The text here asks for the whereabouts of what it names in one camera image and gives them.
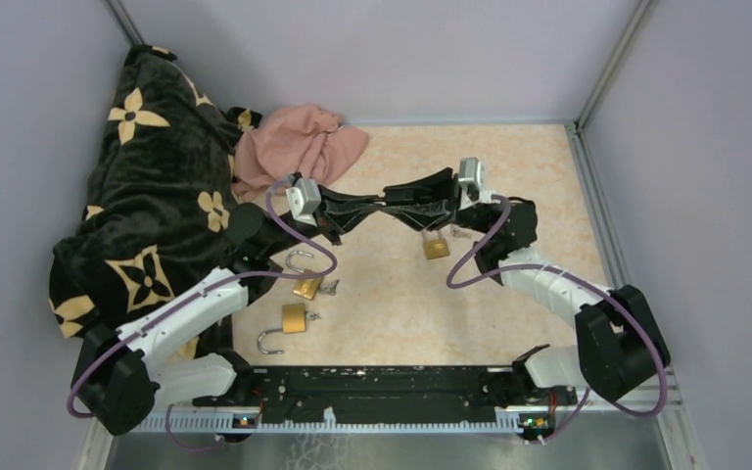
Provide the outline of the silver keys of brass padlock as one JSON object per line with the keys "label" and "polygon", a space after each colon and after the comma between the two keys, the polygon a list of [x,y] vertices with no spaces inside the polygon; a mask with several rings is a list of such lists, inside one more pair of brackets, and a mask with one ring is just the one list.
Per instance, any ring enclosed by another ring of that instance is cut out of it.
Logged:
{"label": "silver keys of brass padlock", "polygon": [[461,238],[467,240],[472,240],[474,238],[474,234],[471,231],[458,227],[457,225],[452,225],[449,228],[449,233],[453,238]]}

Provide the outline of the long-shackle brass padlock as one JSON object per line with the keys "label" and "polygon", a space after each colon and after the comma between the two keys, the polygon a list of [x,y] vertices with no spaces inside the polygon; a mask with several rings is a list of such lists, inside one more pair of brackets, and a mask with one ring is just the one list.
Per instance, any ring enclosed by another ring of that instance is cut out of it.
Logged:
{"label": "long-shackle brass padlock", "polygon": [[423,255],[427,260],[443,259],[450,256],[447,238],[441,230],[423,230],[422,236]]}

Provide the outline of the black Kaijing padlock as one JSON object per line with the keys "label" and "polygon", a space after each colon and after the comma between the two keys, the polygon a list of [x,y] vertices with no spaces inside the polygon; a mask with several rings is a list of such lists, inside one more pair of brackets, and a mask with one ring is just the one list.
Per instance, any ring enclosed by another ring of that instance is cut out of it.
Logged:
{"label": "black Kaijing padlock", "polygon": [[364,202],[364,211],[367,213],[393,214],[399,207],[399,204],[394,204],[384,197],[367,197]]}

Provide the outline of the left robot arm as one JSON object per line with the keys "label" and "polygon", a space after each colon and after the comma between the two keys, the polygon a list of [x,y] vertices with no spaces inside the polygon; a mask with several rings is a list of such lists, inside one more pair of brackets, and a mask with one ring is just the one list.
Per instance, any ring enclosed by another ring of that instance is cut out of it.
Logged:
{"label": "left robot arm", "polygon": [[264,296],[289,273],[272,256],[324,236],[338,245],[375,212],[380,196],[335,193],[301,179],[285,191],[289,211],[241,204],[226,232],[224,259],[202,280],[155,311],[116,328],[90,329],[81,346],[68,412],[95,418],[112,435],[128,433],[156,409],[183,402],[256,405],[254,369],[231,348],[207,348],[191,360],[171,356],[187,341]]}

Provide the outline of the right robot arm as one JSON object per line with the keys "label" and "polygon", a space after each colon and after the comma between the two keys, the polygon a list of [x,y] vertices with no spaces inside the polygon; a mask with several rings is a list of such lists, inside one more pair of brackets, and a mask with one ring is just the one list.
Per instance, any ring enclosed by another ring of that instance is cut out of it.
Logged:
{"label": "right robot arm", "polygon": [[670,353],[643,293],[632,285],[608,288],[550,262],[535,249],[534,202],[485,187],[485,169],[475,159],[459,171],[387,186],[383,210],[413,229],[455,225],[482,233],[446,277],[456,290],[490,279],[533,298],[576,335],[571,347],[536,347],[514,362],[512,390],[537,403],[550,388],[588,388],[612,403],[650,379],[659,399],[667,397]]}

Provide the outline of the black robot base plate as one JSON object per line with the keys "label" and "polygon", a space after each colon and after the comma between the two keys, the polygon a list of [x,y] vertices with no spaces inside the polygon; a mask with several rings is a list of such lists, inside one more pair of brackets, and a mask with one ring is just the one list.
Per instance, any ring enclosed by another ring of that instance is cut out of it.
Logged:
{"label": "black robot base plate", "polygon": [[541,412],[577,404],[566,387],[538,389],[511,366],[262,366],[200,407],[261,405],[264,424],[318,424],[331,409],[345,425],[488,423],[497,410]]}

